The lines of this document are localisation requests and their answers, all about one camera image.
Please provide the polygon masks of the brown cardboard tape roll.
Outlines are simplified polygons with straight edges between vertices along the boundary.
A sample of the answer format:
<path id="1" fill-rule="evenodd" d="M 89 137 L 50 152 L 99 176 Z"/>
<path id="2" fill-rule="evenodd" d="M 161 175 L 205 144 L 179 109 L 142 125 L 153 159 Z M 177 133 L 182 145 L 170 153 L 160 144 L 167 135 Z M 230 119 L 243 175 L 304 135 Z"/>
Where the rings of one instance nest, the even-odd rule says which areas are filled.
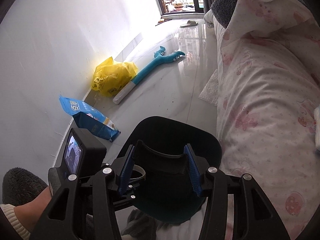
<path id="1" fill-rule="evenodd" d="M 130 182 L 135 183 L 137 181 L 144 180 L 145 176 L 146 176 L 145 170 L 138 165 L 134 165 L 131 176 L 130 176 Z"/>

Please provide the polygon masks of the black curved piece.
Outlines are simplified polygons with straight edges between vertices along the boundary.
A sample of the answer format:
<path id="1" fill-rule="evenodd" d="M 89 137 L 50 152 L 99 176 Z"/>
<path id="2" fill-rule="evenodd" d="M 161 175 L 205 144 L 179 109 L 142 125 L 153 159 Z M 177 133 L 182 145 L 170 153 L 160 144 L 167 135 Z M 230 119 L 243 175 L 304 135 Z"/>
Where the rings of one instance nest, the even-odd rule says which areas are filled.
<path id="1" fill-rule="evenodd" d="M 138 140 L 134 150 L 134 160 L 141 166 L 147 165 L 169 165 L 183 166 L 187 163 L 187 157 L 184 154 L 170 155 L 150 148 L 143 141 Z"/>

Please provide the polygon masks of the black trash bin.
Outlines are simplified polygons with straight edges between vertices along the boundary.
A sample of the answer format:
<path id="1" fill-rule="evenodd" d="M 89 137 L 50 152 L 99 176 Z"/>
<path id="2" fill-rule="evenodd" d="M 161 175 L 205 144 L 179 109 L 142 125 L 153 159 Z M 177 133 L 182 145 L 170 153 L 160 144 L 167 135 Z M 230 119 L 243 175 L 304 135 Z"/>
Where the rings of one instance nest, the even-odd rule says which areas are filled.
<path id="1" fill-rule="evenodd" d="M 124 157 L 129 146 L 135 146 L 138 140 L 170 155 L 184 154 L 185 145 L 190 144 L 195 155 L 205 158 L 210 166 L 219 167 L 221 163 L 222 150 L 216 137 L 176 120 L 161 116 L 145 118 L 132 131 L 118 157 Z M 161 222 L 181 224 L 203 205 L 205 198 L 197 196 L 189 178 L 188 159 L 183 166 L 135 165 L 146 172 L 145 183 L 134 193 L 137 198 L 134 206 L 140 211 Z"/>

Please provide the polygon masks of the blue pet food bag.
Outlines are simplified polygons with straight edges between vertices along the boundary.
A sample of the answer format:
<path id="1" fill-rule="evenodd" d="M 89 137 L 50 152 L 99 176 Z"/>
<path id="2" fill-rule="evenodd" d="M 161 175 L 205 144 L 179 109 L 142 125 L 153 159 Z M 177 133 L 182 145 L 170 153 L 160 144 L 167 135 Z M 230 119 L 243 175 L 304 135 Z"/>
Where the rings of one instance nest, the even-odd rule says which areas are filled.
<path id="1" fill-rule="evenodd" d="M 73 117 L 79 128 L 85 128 L 96 137 L 110 142 L 115 141 L 120 135 L 111 119 L 88 103 L 63 96 L 59 96 L 59 101 L 62 109 Z"/>

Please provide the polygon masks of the yellow plastic bag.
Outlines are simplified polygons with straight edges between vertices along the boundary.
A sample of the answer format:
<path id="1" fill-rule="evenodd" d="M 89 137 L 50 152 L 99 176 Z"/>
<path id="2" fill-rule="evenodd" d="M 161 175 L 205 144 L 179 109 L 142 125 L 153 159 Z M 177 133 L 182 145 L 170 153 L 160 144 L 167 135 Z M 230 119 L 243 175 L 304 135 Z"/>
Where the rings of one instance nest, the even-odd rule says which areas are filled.
<path id="1" fill-rule="evenodd" d="M 118 62 L 109 57 L 95 68 L 91 89 L 106 97 L 116 96 L 137 73 L 133 62 Z"/>

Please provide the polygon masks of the pink patterned duvet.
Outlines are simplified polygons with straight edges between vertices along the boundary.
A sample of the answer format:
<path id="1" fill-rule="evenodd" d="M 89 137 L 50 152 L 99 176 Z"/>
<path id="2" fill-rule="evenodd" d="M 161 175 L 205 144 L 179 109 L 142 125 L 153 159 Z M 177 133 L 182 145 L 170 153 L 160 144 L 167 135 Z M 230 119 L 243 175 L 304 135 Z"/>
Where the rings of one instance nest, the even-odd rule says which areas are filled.
<path id="1" fill-rule="evenodd" d="M 221 170 L 251 174 L 291 239 L 319 239 L 319 25 L 299 0 L 238 0 L 217 38 Z"/>

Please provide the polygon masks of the white slipper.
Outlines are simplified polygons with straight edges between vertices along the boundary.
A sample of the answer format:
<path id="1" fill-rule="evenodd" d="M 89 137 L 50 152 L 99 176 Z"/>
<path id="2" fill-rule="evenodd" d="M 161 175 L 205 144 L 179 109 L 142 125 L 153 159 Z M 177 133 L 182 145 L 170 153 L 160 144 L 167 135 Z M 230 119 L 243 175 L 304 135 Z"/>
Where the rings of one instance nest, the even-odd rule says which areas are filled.
<path id="1" fill-rule="evenodd" d="M 197 21 L 188 20 L 187 23 L 181 25 L 180 27 L 181 27 L 181 28 L 189 28 L 189 27 L 194 27 L 194 26 L 197 26 L 197 25 L 198 25 L 198 22 L 197 22 Z"/>

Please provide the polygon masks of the dark grey fleece blanket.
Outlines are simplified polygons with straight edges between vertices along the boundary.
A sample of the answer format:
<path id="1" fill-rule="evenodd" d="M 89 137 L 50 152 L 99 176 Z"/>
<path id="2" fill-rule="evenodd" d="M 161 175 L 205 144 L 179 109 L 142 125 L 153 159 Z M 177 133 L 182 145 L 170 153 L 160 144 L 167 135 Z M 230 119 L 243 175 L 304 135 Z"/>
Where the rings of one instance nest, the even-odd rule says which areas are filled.
<path id="1" fill-rule="evenodd" d="M 230 23 L 238 0 L 214 0 L 211 6 L 216 20 L 226 29 Z"/>

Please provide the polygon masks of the teal long-handled toy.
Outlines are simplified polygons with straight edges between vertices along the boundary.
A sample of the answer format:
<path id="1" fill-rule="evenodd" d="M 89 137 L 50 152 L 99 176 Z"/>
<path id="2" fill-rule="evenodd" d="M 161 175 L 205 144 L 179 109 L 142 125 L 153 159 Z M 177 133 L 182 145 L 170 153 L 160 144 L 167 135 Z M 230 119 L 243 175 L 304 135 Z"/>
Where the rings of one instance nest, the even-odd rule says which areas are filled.
<path id="1" fill-rule="evenodd" d="M 150 74 L 155 68 L 161 64 L 173 63 L 182 57 L 185 57 L 185 53 L 182 51 L 175 51 L 170 55 L 165 55 L 166 48 L 160 46 L 153 55 L 153 60 L 148 63 L 138 74 L 130 80 L 113 98 L 113 102 L 118 105 L 120 102 L 133 90 L 136 85 L 140 83 L 148 74 Z"/>

